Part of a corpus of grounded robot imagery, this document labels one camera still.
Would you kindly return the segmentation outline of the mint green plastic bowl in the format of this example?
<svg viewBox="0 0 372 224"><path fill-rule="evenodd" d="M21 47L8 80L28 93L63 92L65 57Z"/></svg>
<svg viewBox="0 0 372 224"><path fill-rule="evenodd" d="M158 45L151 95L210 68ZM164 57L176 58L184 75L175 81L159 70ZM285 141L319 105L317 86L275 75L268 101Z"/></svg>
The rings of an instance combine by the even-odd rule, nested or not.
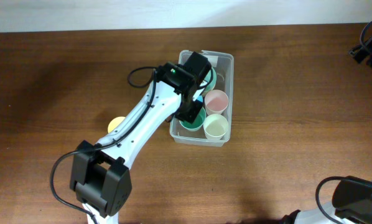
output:
<svg viewBox="0 0 372 224"><path fill-rule="evenodd" d="M204 89L202 92L202 96L205 96L209 91L213 90L215 85L216 85L216 79L217 79L217 74L214 68L212 68L204 78L204 81L208 83L210 80L211 82L209 85Z"/></svg>

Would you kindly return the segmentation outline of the pink plastic cup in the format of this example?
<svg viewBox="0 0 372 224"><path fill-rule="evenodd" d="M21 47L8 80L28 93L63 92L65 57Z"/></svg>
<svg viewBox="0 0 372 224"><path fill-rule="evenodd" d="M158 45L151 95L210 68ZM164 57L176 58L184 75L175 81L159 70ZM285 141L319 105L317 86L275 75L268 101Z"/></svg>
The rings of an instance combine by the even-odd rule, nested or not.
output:
<svg viewBox="0 0 372 224"><path fill-rule="evenodd" d="M224 91L212 90L205 95L204 103L208 115L222 114L229 105L229 98Z"/></svg>

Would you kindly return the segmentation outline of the green plastic cup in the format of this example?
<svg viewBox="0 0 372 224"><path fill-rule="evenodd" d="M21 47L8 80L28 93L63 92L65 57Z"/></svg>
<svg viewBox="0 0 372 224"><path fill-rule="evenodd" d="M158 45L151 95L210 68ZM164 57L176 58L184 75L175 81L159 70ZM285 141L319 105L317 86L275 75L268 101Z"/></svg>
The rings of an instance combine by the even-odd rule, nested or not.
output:
<svg viewBox="0 0 372 224"><path fill-rule="evenodd" d="M198 113L197 117L195 118L194 122L189 123L187 121L179 121L179 123L186 130L194 132L194 131L198 131L203 126L203 123L204 123L206 117L207 117L206 116L206 111L205 111L204 108L202 108L199 111L199 113Z"/></svg>

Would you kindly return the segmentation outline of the cream white plastic cup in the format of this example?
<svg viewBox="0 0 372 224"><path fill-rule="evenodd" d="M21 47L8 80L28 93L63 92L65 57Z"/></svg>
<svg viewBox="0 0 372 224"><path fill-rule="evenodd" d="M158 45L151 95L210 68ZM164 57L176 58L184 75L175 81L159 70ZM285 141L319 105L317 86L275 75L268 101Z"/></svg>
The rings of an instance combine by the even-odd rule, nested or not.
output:
<svg viewBox="0 0 372 224"><path fill-rule="evenodd" d="M220 114L211 114L203 123L205 136L209 140L220 140L229 130L228 120Z"/></svg>

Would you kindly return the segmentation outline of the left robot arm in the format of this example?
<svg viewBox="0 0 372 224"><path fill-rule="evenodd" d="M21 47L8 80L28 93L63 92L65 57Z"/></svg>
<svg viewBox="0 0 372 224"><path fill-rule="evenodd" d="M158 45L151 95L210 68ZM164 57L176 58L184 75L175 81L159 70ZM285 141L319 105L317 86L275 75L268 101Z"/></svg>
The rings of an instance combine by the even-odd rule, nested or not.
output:
<svg viewBox="0 0 372 224"><path fill-rule="evenodd" d="M82 141L73 157L70 189L82 203L88 223L116 223L132 191L131 166L148 139L168 118L192 123L203 103L199 95L212 82L213 65L192 52L186 62L152 68L146 94L134 109L95 144Z"/></svg>

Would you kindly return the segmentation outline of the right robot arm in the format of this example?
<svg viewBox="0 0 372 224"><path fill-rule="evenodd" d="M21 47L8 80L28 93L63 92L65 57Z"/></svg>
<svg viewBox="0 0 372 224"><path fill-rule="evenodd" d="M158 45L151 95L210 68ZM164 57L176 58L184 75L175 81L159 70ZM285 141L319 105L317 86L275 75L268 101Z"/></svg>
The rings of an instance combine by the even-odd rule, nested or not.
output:
<svg viewBox="0 0 372 224"><path fill-rule="evenodd" d="M353 47L349 54L361 63L368 57L367 65L372 68L372 36ZM330 181L338 181L332 196L332 201L322 204L320 190ZM372 180L353 176L332 176L320 181L315 190L317 208L311 210L296 210L285 215L279 223L371 223L372 224Z"/></svg>

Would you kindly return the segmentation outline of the blue plastic cup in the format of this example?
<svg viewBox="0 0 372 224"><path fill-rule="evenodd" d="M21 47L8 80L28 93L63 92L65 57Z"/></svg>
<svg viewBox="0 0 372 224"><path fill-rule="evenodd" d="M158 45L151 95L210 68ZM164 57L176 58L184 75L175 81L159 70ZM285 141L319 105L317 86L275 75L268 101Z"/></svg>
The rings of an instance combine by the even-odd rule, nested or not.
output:
<svg viewBox="0 0 372 224"><path fill-rule="evenodd" d="M203 103L203 96L202 95L198 96L197 101Z"/></svg>

